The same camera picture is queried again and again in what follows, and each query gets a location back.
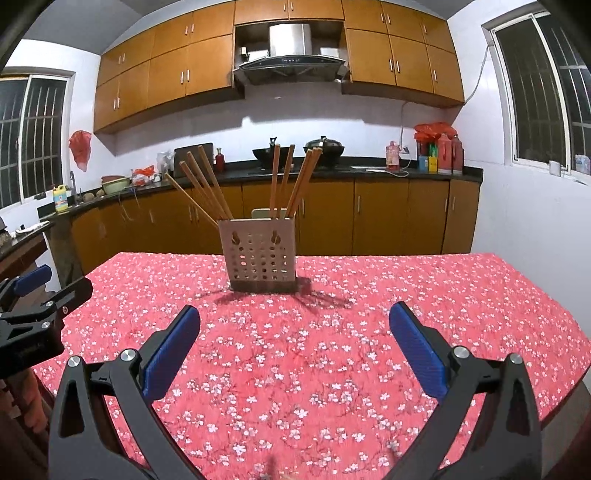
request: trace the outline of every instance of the upper cabinet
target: upper cabinet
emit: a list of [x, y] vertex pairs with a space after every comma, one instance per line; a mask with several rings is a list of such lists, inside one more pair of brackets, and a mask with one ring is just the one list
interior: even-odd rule
[[234, 24], [287, 20], [288, 0], [236, 0]]

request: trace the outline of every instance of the table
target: table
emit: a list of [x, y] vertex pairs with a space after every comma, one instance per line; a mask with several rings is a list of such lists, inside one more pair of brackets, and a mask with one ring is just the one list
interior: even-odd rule
[[[437, 404], [388, 329], [396, 301], [477, 356], [519, 352], [541, 419], [591, 363], [572, 316], [492, 254], [300, 257], [297, 272], [293, 296], [240, 294], [223, 257], [118, 254], [88, 275], [95, 292], [66, 317], [65, 353], [35, 370], [56, 390], [69, 355], [96, 362], [139, 348], [192, 304], [199, 338], [154, 408], [206, 477], [381, 479]], [[461, 455], [481, 404], [479, 395], [446, 463]]]

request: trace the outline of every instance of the red bag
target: red bag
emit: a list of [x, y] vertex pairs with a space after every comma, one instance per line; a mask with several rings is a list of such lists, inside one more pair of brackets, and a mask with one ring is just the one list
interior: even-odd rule
[[86, 171], [90, 160], [90, 139], [92, 134], [84, 130], [72, 133], [70, 137], [70, 150], [74, 155], [74, 161], [79, 169]]

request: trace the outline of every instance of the window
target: window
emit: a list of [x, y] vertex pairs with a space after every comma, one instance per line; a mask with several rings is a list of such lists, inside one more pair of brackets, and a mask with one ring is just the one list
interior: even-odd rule
[[58, 77], [0, 78], [0, 208], [62, 183], [66, 84]]
[[591, 157], [591, 74], [558, 22], [547, 12], [492, 30], [504, 68], [516, 162], [560, 162], [575, 171], [575, 155]]

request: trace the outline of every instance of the stainless steel range hood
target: stainless steel range hood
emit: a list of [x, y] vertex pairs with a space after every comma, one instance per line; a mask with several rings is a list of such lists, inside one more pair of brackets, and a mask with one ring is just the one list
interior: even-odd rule
[[349, 73], [346, 61], [312, 54], [308, 24], [269, 27], [269, 56], [240, 65], [234, 75], [245, 85], [285, 82], [333, 82]]

